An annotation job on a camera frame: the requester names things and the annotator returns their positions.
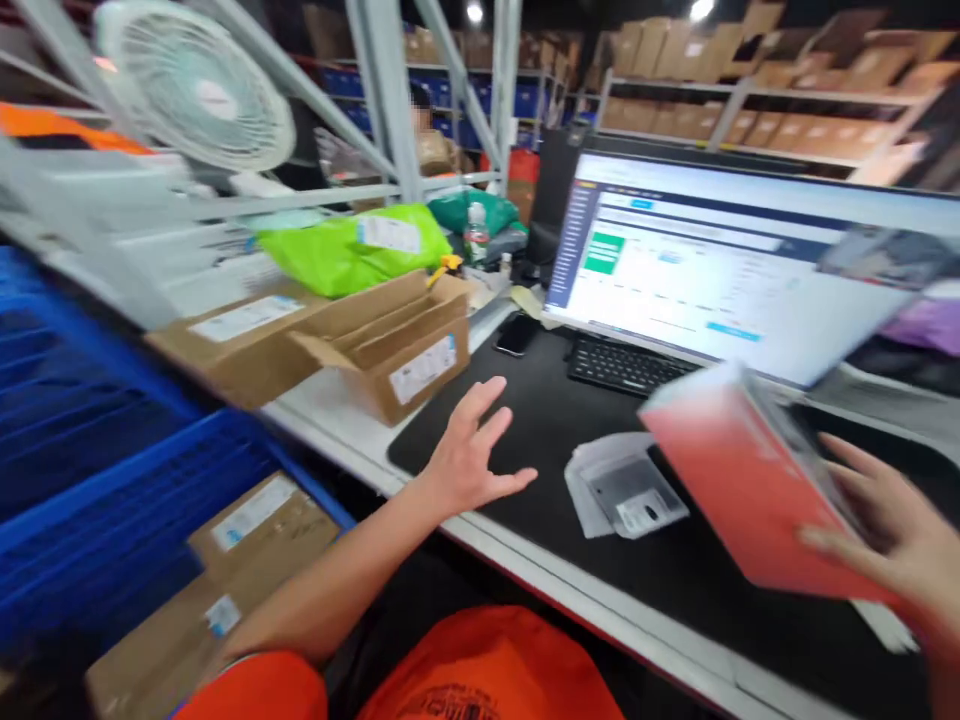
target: smartphone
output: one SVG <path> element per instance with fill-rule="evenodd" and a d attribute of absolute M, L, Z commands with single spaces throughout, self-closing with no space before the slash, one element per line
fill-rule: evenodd
<path fill-rule="evenodd" d="M 539 320 L 534 320 L 529 315 L 514 315 L 504 326 L 493 349 L 514 357 L 523 357 L 539 329 Z"/>

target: hand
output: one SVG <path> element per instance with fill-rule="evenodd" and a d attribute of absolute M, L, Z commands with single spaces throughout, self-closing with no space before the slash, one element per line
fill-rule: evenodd
<path fill-rule="evenodd" d="M 960 657 L 960 536 L 894 468 L 832 435 L 820 437 L 853 468 L 827 463 L 882 552 L 819 528 L 803 528 L 801 541 L 895 592 L 928 649 Z"/>
<path fill-rule="evenodd" d="M 506 386 L 506 379 L 494 377 L 470 388 L 450 416 L 427 467 L 411 483 L 427 490 L 441 522 L 519 492 L 537 477 L 533 468 L 513 475 L 494 475 L 487 468 L 490 451 L 510 427 L 513 413 L 510 408 L 500 408 L 483 427 L 480 418 Z"/>

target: white desk edge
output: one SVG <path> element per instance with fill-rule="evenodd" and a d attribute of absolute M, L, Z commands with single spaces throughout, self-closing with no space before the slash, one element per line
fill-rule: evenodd
<path fill-rule="evenodd" d="M 512 303 L 498 301 L 473 318 L 470 352 L 475 352 L 515 309 Z M 895 426 L 831 407 L 823 409 L 917 439 L 944 452 L 928 439 Z M 381 495 L 393 496 L 410 478 L 387 460 L 387 448 L 409 419 L 387 428 L 364 414 L 350 401 L 335 370 L 319 371 L 264 406 L 262 412 Z M 465 513 L 444 523 L 443 531 L 738 718 L 853 717 L 478 513 Z"/>

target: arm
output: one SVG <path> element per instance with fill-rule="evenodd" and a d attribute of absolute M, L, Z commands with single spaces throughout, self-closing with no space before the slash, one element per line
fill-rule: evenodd
<path fill-rule="evenodd" d="M 290 650 L 313 662 L 329 659 L 400 564 L 446 519 L 525 488 L 537 476 L 487 469 L 493 446 L 513 415 L 501 408 L 480 418 L 506 387 L 477 383 L 450 417 L 427 467 L 396 496 L 347 533 L 240 624 L 217 669 L 265 650 Z"/>
<path fill-rule="evenodd" d="M 821 437 L 850 465 L 828 463 L 884 552 L 817 528 L 804 528 L 801 541 L 899 596 L 895 609 L 927 656 L 934 717 L 960 717 L 960 536 L 895 469 L 839 438 Z"/>

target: water bottle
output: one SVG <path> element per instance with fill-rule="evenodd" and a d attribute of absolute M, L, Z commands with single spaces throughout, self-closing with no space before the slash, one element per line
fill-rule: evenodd
<path fill-rule="evenodd" d="M 470 264 L 482 267 L 487 259 L 490 231 L 487 230 L 487 211 L 480 203 L 472 203 L 467 209 L 467 229 L 463 240 L 470 252 Z"/>

